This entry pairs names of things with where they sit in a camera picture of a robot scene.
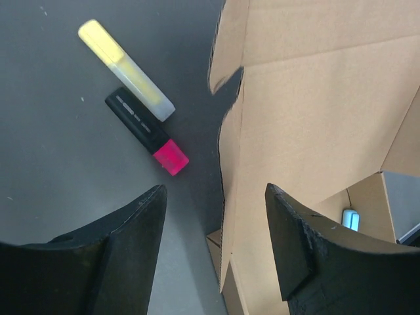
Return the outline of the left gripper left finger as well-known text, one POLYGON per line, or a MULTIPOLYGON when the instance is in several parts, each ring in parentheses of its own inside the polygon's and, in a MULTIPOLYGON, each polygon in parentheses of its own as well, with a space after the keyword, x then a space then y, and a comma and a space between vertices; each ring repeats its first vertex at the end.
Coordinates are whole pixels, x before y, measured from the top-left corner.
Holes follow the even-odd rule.
POLYGON ((47 243, 2 243, 1 313, 146 314, 166 209, 157 185, 47 243))

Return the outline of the light blue marker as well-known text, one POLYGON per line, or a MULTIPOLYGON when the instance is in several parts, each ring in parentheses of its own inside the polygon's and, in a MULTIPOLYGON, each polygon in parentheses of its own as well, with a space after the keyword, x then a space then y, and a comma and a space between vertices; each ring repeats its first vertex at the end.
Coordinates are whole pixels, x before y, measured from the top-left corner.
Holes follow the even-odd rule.
POLYGON ((342 216, 342 225, 353 230, 358 231, 360 224, 360 214, 353 209, 344 209, 342 216))

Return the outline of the brown cardboard box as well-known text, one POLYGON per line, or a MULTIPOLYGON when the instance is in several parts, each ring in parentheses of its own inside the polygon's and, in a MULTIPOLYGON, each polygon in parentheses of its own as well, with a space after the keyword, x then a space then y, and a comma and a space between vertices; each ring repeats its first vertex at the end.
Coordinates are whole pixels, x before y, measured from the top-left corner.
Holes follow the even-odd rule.
POLYGON ((237 71, 219 133, 222 227, 207 243, 229 314, 291 314, 268 184, 340 225, 353 209, 357 232, 405 245, 384 174, 419 176, 419 2, 227 1, 211 91, 237 71))

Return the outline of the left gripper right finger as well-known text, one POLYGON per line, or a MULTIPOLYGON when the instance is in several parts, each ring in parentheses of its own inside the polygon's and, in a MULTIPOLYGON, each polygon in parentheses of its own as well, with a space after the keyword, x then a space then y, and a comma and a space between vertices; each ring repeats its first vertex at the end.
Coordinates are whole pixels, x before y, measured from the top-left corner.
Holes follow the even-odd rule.
POLYGON ((418 314, 419 249, 372 238, 309 209, 275 184, 266 214, 291 314, 418 314))

